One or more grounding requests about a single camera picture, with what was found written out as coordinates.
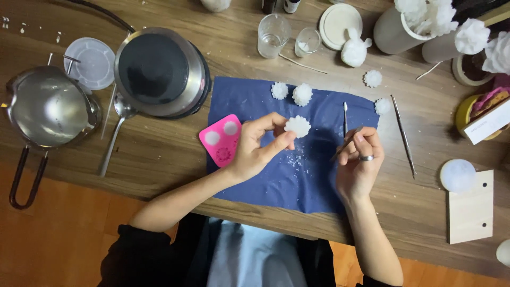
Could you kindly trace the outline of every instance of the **small glass cup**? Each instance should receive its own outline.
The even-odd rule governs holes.
[[[304,28],[296,38],[294,51],[296,56],[304,57],[319,49],[321,42],[320,34],[314,28]]]
[[[259,24],[259,40],[257,49],[259,54],[267,59],[274,59],[289,41],[290,24],[285,17],[269,14],[262,18]]]

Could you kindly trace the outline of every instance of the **stainless steel pouring pitcher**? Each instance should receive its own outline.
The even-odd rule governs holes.
[[[99,126],[101,108],[87,88],[55,66],[24,71],[7,83],[9,98],[4,103],[14,130],[25,140],[14,176],[9,202],[16,209],[32,205],[48,161],[48,150],[79,141]],[[16,191],[29,148],[45,151],[24,205],[16,201]]]

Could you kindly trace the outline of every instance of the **power cord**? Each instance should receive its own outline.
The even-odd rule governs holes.
[[[119,22],[122,26],[124,26],[126,29],[128,29],[131,33],[134,33],[136,32],[135,29],[133,29],[133,27],[131,27],[128,23],[126,23],[124,20],[122,20],[121,18],[119,18],[117,15],[113,14],[112,12],[110,12],[109,10],[106,10],[105,8],[99,6],[99,5],[96,5],[96,4],[93,4],[93,3],[90,3],[90,2],[87,2],[87,1],[83,1],[83,0],[67,0],[69,2],[73,2],[75,4],[80,4],[80,5],[84,5],[84,6],[87,6],[87,7],[90,7],[92,9],[95,9],[99,12],[102,12],[106,15],[108,15],[109,17],[111,17],[112,19],[114,19],[115,21]]]

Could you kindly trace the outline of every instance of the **metal ladle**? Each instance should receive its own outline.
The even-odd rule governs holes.
[[[117,134],[119,133],[120,125],[122,125],[122,123],[126,119],[132,118],[138,113],[138,110],[136,110],[130,104],[128,104],[120,94],[115,95],[113,106],[115,107],[115,111],[119,114],[119,121],[115,126],[115,131],[113,132],[110,145],[108,146],[108,152],[106,153],[105,159],[101,166],[101,172],[99,174],[101,177],[105,176],[106,169],[108,169],[108,163],[110,163],[110,157],[112,156],[113,146],[115,145],[115,140],[117,139]]]

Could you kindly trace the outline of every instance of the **hand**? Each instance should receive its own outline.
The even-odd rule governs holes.
[[[241,129],[236,155],[227,168],[240,182],[259,174],[264,167],[283,149],[294,150],[295,132],[286,132],[288,119],[272,112],[255,121],[246,121]],[[273,131],[275,139],[261,148],[260,139],[266,131]]]
[[[354,134],[347,132],[345,137]],[[384,160],[384,150],[375,128],[364,127],[354,134],[354,140],[338,156],[336,187],[350,205],[358,200],[370,200],[369,194]],[[359,156],[373,155],[370,161],[360,161]]]

